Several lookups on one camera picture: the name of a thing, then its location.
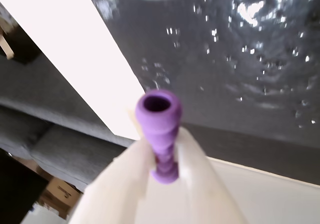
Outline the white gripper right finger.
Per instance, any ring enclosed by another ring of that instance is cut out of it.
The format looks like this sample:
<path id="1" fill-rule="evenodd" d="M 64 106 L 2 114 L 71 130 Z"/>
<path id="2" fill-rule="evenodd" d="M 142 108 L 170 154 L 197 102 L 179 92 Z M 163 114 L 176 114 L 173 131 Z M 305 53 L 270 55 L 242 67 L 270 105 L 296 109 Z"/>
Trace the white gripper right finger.
<path id="1" fill-rule="evenodd" d="M 180 128 L 173 143 L 178 178 L 149 182 L 147 223 L 245 223 L 246 218 L 195 138 Z"/>

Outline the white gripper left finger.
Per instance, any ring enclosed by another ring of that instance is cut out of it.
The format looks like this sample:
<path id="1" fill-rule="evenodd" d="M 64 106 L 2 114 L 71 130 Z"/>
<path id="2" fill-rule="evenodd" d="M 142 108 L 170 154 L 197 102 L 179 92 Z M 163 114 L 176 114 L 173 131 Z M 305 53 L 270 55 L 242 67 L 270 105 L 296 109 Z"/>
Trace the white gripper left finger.
<path id="1" fill-rule="evenodd" d="M 86 187 L 69 222 L 134 223 L 154 157 L 145 138 L 134 142 Z"/>

